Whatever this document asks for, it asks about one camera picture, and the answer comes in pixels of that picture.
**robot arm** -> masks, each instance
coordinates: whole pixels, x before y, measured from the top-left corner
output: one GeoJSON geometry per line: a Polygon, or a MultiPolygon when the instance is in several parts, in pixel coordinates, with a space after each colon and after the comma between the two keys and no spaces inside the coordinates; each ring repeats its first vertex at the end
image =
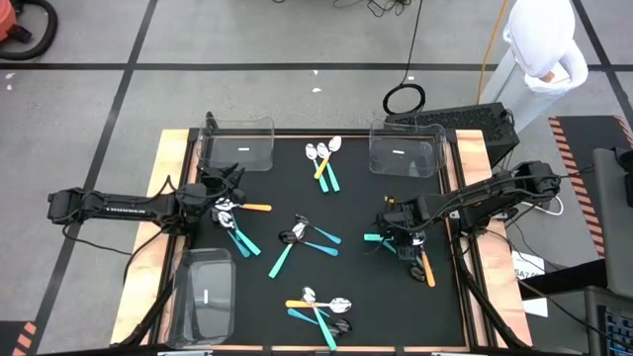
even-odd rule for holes
{"type": "Polygon", "coordinates": [[[383,213],[377,214],[376,223],[380,235],[396,245],[414,246],[417,235],[449,216],[459,219],[459,232],[471,233],[486,228],[492,217],[511,212],[520,202],[549,202],[559,191],[560,177],[549,164],[524,162],[511,171],[444,195],[389,203],[383,213]]]}
{"type": "Polygon", "coordinates": [[[245,195],[237,189],[244,168],[218,169],[200,166],[200,183],[175,189],[169,178],[157,195],[147,198],[84,191],[71,188],[48,195],[47,218],[56,224],[83,223],[88,219],[153,222],[167,233],[183,234],[220,197],[243,204],[245,195]],[[169,185],[174,192],[162,194],[169,185]]]}

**black metal frame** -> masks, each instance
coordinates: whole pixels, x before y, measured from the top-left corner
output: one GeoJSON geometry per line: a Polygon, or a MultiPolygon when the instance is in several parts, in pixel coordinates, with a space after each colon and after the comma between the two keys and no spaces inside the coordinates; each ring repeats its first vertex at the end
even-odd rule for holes
{"type": "MultiPolygon", "coordinates": [[[[189,130],[189,136],[187,137],[187,151],[185,152],[185,159],[188,159],[188,161],[183,162],[183,172],[189,172],[190,168],[191,168],[191,157],[192,152],[194,151],[194,147],[195,147],[195,142],[198,139],[198,133],[199,133],[199,129],[190,129],[189,130]]],[[[264,134],[263,131],[259,131],[259,130],[252,130],[252,131],[247,131],[247,130],[219,130],[217,132],[215,132],[215,134],[219,134],[219,135],[231,135],[231,134],[240,134],[240,135],[256,135],[256,134],[264,134]]],[[[369,136],[369,131],[366,129],[277,129],[275,130],[275,136],[309,136],[309,135],[343,135],[343,136],[357,136],[357,137],[368,137],[369,136]]],[[[454,165],[456,168],[456,173],[457,175],[460,177],[458,178],[461,179],[462,181],[464,180],[463,177],[463,173],[462,173],[462,169],[461,169],[461,160],[459,160],[459,157],[457,160],[454,159],[454,165]]],[[[440,170],[440,174],[438,177],[439,181],[440,181],[440,186],[441,187],[445,187],[446,189],[450,190],[450,185],[448,183],[448,169],[446,164],[444,164],[444,166],[442,167],[442,169],[440,170]]],[[[173,254],[174,254],[174,249],[167,249],[166,251],[166,255],[165,255],[165,265],[163,266],[163,271],[162,273],[167,274],[167,277],[165,276],[161,276],[161,281],[162,280],[166,280],[168,279],[168,274],[169,271],[171,271],[172,265],[171,262],[173,261],[173,254]]],[[[478,259],[478,262],[475,261],[475,259],[473,259],[473,265],[478,265],[480,270],[482,268],[481,266],[481,260],[478,259]]],[[[462,302],[462,308],[463,308],[463,315],[465,317],[464,323],[466,325],[466,334],[467,334],[467,347],[473,349],[474,347],[478,346],[477,344],[477,336],[476,336],[476,331],[475,331],[475,322],[473,320],[473,311],[472,311],[472,305],[471,305],[471,301],[470,301],[470,296],[469,296],[469,292],[468,292],[468,288],[467,286],[464,284],[464,282],[457,278],[457,284],[458,284],[458,291],[459,291],[459,295],[460,295],[460,299],[462,302]]],[[[160,326],[160,320],[158,320],[156,322],[156,324],[154,325],[154,328],[152,329],[152,335],[153,335],[153,330],[154,329],[158,329],[160,326]]],[[[233,353],[233,354],[241,354],[243,353],[243,351],[228,351],[228,350],[223,350],[223,353],[233,353]]]]}

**orange vacuum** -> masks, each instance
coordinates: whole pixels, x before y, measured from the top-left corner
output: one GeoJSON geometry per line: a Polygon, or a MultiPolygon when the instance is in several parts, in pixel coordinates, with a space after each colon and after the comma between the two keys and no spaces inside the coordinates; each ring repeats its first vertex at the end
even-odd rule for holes
{"type": "Polygon", "coordinates": [[[46,0],[0,0],[0,59],[27,60],[42,55],[52,45],[57,33],[57,13],[46,0]],[[40,6],[48,13],[48,24],[38,44],[22,52],[2,50],[2,43],[18,41],[28,44],[32,34],[18,25],[16,14],[22,13],[24,4],[40,6]]]}

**wood plank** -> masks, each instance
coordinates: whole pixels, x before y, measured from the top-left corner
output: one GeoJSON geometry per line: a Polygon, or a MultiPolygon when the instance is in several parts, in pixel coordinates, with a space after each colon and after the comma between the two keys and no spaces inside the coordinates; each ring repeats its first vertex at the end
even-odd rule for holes
{"type": "MultiPolygon", "coordinates": [[[[188,135],[189,130],[165,130],[162,132],[149,179],[148,197],[158,192],[168,175],[171,176],[171,181],[175,186],[179,184],[188,135]]],[[[138,225],[134,250],[158,231],[159,228],[155,224],[141,222],[138,225]]],[[[120,342],[128,337],[156,300],[160,272],[167,248],[167,237],[168,235],[163,233],[148,245],[130,266],[112,332],[112,343],[120,342]]]]}
{"type": "MultiPolygon", "coordinates": [[[[482,132],[459,130],[457,131],[457,142],[466,184],[490,178],[492,171],[482,132]]],[[[502,222],[491,222],[489,229],[505,236],[502,222]]],[[[478,245],[486,278],[486,289],[491,303],[516,336],[526,344],[531,345],[532,338],[507,242],[493,233],[487,233],[478,238],[478,245]]],[[[497,335],[497,343],[499,346],[505,345],[499,335],[497,335]]]]}

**black cable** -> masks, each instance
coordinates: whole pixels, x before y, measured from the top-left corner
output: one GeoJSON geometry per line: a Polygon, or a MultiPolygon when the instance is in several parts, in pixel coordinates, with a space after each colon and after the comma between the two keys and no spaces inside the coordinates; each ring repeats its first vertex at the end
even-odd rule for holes
{"type": "Polygon", "coordinates": [[[389,115],[418,112],[418,111],[421,111],[422,108],[424,107],[424,104],[426,104],[426,93],[424,92],[424,89],[421,86],[417,84],[413,84],[413,83],[405,84],[405,81],[407,80],[407,77],[408,77],[408,70],[411,65],[411,56],[413,55],[413,48],[415,47],[415,36],[417,35],[417,26],[419,25],[419,16],[422,12],[422,2],[423,2],[422,0],[419,0],[419,7],[417,8],[417,16],[415,17],[415,27],[413,28],[413,39],[411,40],[411,48],[408,51],[407,69],[405,70],[405,77],[403,78],[403,81],[398,86],[396,86],[394,89],[387,92],[387,95],[385,95],[385,98],[383,99],[383,110],[385,110],[385,112],[389,115]],[[419,94],[419,102],[417,103],[417,105],[415,105],[413,109],[409,111],[406,111],[403,113],[396,113],[392,111],[391,109],[389,109],[389,99],[392,97],[392,95],[396,94],[397,92],[405,88],[411,88],[411,89],[416,90],[417,93],[419,94]]]}
{"type": "Polygon", "coordinates": [[[345,4],[345,5],[337,5],[340,1],[341,1],[341,0],[334,0],[334,2],[332,2],[332,6],[333,6],[334,8],[336,8],[336,9],[344,9],[344,8],[347,8],[347,7],[350,7],[350,6],[354,6],[354,5],[356,5],[356,4],[358,4],[358,3],[361,3],[361,2],[363,2],[363,1],[365,1],[365,0],[356,0],[356,1],[354,1],[354,2],[352,2],[352,3],[349,3],[349,4],[345,4]]]}
{"type": "Polygon", "coordinates": [[[46,0],[21,0],[25,4],[31,4],[40,6],[47,13],[48,23],[46,24],[46,30],[42,35],[42,39],[33,48],[27,49],[22,52],[10,52],[0,50],[0,59],[8,60],[28,60],[44,54],[57,34],[57,13],[55,9],[46,0]]]}
{"type": "MultiPolygon", "coordinates": [[[[510,249],[513,249],[514,251],[516,251],[516,252],[518,253],[518,255],[521,257],[521,259],[522,259],[522,260],[524,260],[525,262],[528,262],[529,264],[531,264],[532,266],[534,266],[534,267],[538,268],[539,270],[543,271],[544,273],[547,273],[547,272],[545,272],[545,270],[544,270],[544,269],[542,269],[541,267],[539,267],[539,266],[537,266],[536,264],[532,263],[532,261],[530,261],[530,260],[528,260],[528,259],[524,258],[524,257],[523,257],[523,255],[521,254],[521,252],[520,252],[520,251],[516,248],[516,246],[512,243],[512,241],[510,241],[510,240],[509,240],[509,238],[506,238],[506,237],[505,237],[505,236],[503,236],[502,234],[500,234],[500,233],[498,233],[498,232],[495,232],[495,231],[492,231],[492,230],[490,230],[490,229],[486,229],[486,231],[487,231],[487,232],[491,232],[491,233],[495,234],[496,236],[500,237],[500,238],[501,238],[501,239],[503,239],[505,242],[507,242],[507,244],[510,246],[510,249]]],[[[547,300],[548,300],[548,301],[550,301],[550,302],[551,302],[554,306],[556,306],[559,310],[561,310],[561,312],[564,312],[567,316],[569,316],[570,318],[572,318],[572,319],[573,319],[573,320],[575,320],[576,322],[580,323],[581,325],[585,326],[586,328],[589,328],[589,329],[591,329],[591,330],[593,330],[593,331],[595,331],[595,332],[599,333],[599,334],[600,334],[600,335],[602,335],[603,337],[605,337],[605,338],[607,338],[607,339],[609,339],[609,340],[611,340],[611,341],[613,341],[613,342],[615,342],[615,343],[618,343],[618,344],[620,344],[620,345],[626,346],[626,347],[628,347],[628,348],[630,348],[630,349],[632,349],[632,350],[633,350],[633,345],[625,344],[625,343],[622,343],[622,342],[620,342],[620,341],[617,341],[617,340],[615,340],[615,339],[611,338],[611,337],[610,337],[609,335],[607,335],[606,333],[604,333],[604,332],[600,331],[599,329],[597,329],[597,328],[593,327],[592,325],[590,325],[590,324],[588,324],[588,323],[586,323],[586,322],[582,321],[582,320],[581,320],[581,319],[579,319],[577,316],[573,315],[571,312],[569,312],[569,311],[567,311],[565,308],[563,308],[563,307],[562,307],[560,304],[558,304],[556,301],[552,300],[549,296],[547,296],[547,295],[545,295],[545,294],[541,293],[540,291],[537,291],[534,287],[532,287],[532,286],[528,285],[527,283],[525,283],[525,282],[521,281],[521,280],[520,280],[520,279],[518,279],[518,278],[516,279],[516,282],[518,282],[521,286],[523,286],[523,287],[527,288],[528,290],[530,290],[530,291],[531,291],[531,292],[533,292],[534,294],[538,295],[539,297],[547,299],[547,300]]]]}
{"type": "Polygon", "coordinates": [[[369,9],[369,11],[372,12],[372,14],[377,17],[377,18],[381,18],[383,17],[383,15],[385,15],[385,13],[392,11],[392,9],[394,9],[396,7],[397,4],[399,4],[400,2],[398,0],[389,0],[385,3],[385,6],[380,6],[380,4],[378,4],[375,0],[369,0],[367,1],[367,8],[369,9]],[[371,5],[374,5],[375,7],[377,7],[378,9],[380,9],[380,13],[377,13],[376,11],[374,11],[373,7],[371,5]]]}
{"type": "Polygon", "coordinates": [[[126,255],[126,256],[131,256],[131,254],[130,254],[130,253],[128,253],[128,252],[124,252],[124,251],[121,251],[121,250],[118,250],[118,249],[116,249],[116,248],[112,248],[112,247],[106,247],[106,246],[98,245],[98,244],[93,243],[93,242],[90,242],[90,241],[86,241],[86,240],[82,240],[82,239],[79,239],[79,238],[76,238],[76,237],[72,237],[72,236],[70,236],[70,235],[68,234],[68,228],[69,228],[71,225],[72,225],[72,223],[67,223],[67,224],[66,224],[66,225],[64,225],[64,226],[63,226],[63,228],[61,229],[61,234],[63,234],[63,236],[64,236],[64,237],[66,237],[66,238],[68,238],[68,239],[71,239],[71,240],[73,240],[73,241],[76,241],[76,242],[83,242],[83,243],[85,243],[85,244],[91,245],[92,247],[99,248],[99,249],[102,249],[102,250],[112,251],[112,252],[117,252],[117,253],[120,253],[120,254],[123,254],[123,255],[126,255]]]}
{"type": "Polygon", "coordinates": [[[162,233],[164,233],[166,230],[166,227],[162,228],[159,232],[157,232],[154,236],[150,237],[146,242],[144,242],[141,246],[139,246],[136,251],[134,251],[131,255],[130,255],[130,259],[128,259],[128,263],[126,263],[126,268],[123,272],[123,284],[126,284],[126,279],[128,278],[128,270],[130,269],[130,266],[132,265],[132,261],[135,259],[135,257],[138,255],[139,252],[141,252],[146,246],[148,246],[149,244],[151,244],[152,241],[156,240],[157,237],[159,237],[162,233]]]}
{"type": "Polygon", "coordinates": [[[530,247],[530,245],[527,243],[527,240],[525,240],[525,235],[523,234],[523,230],[521,229],[521,226],[519,226],[517,222],[514,223],[514,226],[518,230],[518,233],[521,235],[521,239],[523,240],[523,244],[525,244],[525,247],[527,247],[527,249],[530,250],[530,252],[532,252],[536,257],[538,257],[538,258],[542,259],[543,261],[547,262],[547,264],[549,264],[555,270],[557,270],[557,271],[561,270],[560,268],[556,267],[556,265],[554,263],[548,261],[542,255],[536,253],[536,251],[534,251],[534,249],[532,247],[530,247]]]}
{"type": "Polygon", "coordinates": [[[528,290],[530,290],[531,292],[533,292],[534,294],[538,295],[541,298],[545,298],[548,301],[550,301],[554,306],[556,306],[556,308],[558,308],[559,310],[561,310],[561,312],[564,312],[568,317],[570,317],[571,319],[573,319],[575,322],[579,323],[580,325],[594,331],[597,332],[598,334],[600,334],[602,337],[615,342],[616,344],[619,344],[621,346],[625,346],[626,348],[633,350],[633,345],[623,342],[623,341],[619,341],[614,339],[612,336],[608,335],[605,332],[602,332],[602,330],[598,329],[597,327],[583,321],[582,319],[580,319],[579,317],[573,315],[570,311],[566,310],[565,308],[563,308],[563,306],[561,306],[560,304],[558,304],[558,302],[554,301],[550,296],[547,296],[545,294],[543,294],[542,292],[536,290],[534,287],[528,285],[527,283],[517,279],[516,280],[521,286],[527,288],[528,290]]]}

